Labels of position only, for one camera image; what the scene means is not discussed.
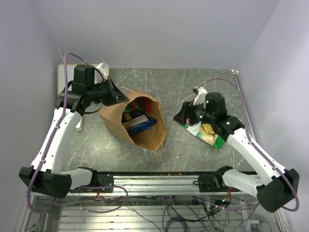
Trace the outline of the brown paper bag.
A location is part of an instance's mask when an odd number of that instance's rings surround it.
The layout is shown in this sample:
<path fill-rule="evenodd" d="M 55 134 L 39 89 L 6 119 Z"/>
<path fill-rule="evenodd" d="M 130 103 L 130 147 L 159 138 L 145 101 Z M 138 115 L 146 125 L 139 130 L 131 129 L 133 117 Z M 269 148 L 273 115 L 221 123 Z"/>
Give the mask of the brown paper bag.
<path fill-rule="evenodd" d="M 104 107 L 99 110 L 98 113 L 108 131 L 132 144 L 151 150 L 155 153 L 157 161 L 159 161 L 161 154 L 157 154 L 156 150 L 163 146 L 164 139 L 167 135 L 161 103 L 148 93 L 137 89 L 129 90 L 127 97 L 129 98 L 129 101 Z M 128 104 L 141 98 L 148 100 L 150 116 L 156 119 L 157 123 L 149 130 L 143 130 L 133 135 L 129 135 L 121 122 L 123 111 Z"/>

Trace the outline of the green cassava chips bag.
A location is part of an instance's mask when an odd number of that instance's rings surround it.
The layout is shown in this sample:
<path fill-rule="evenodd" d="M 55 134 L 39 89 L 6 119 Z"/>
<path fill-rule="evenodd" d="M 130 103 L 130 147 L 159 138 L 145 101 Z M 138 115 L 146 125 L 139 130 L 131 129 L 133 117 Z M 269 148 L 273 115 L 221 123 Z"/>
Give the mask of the green cassava chips bag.
<path fill-rule="evenodd" d="M 187 118 L 183 127 L 192 135 L 215 147 L 217 150 L 225 143 L 223 138 L 214 132 L 210 124 L 203 124 L 201 122 L 192 124 Z"/>

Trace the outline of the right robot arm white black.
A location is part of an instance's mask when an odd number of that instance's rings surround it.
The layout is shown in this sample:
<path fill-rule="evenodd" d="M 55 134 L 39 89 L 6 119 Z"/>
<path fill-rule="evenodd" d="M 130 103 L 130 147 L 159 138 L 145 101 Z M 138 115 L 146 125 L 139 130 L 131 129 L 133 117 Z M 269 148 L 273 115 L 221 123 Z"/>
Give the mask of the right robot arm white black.
<path fill-rule="evenodd" d="M 183 103 L 173 119 L 187 129 L 209 125 L 210 135 L 234 147 L 257 173 L 254 177 L 224 166 L 213 173 L 216 190 L 224 191 L 229 187 L 244 191 L 256 197 L 271 213 L 296 199 L 299 173 L 276 162 L 246 133 L 241 121 L 227 113 L 225 99 L 220 93 L 199 91 L 193 101 Z"/>

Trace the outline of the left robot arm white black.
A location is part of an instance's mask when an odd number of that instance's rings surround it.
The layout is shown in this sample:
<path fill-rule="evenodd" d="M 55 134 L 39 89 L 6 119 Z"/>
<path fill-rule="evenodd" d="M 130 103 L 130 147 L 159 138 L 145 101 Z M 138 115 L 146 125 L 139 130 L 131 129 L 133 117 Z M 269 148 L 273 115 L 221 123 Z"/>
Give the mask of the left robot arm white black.
<path fill-rule="evenodd" d="M 22 167 L 20 179 L 29 191 L 63 199 L 71 189 L 82 186 L 93 192 L 98 188 L 95 169 L 82 167 L 62 172 L 62 163 L 72 133 L 92 103 L 111 106 L 128 101 L 109 76 L 109 66 L 78 64 L 73 80 L 59 93 L 53 121 L 37 157 Z"/>

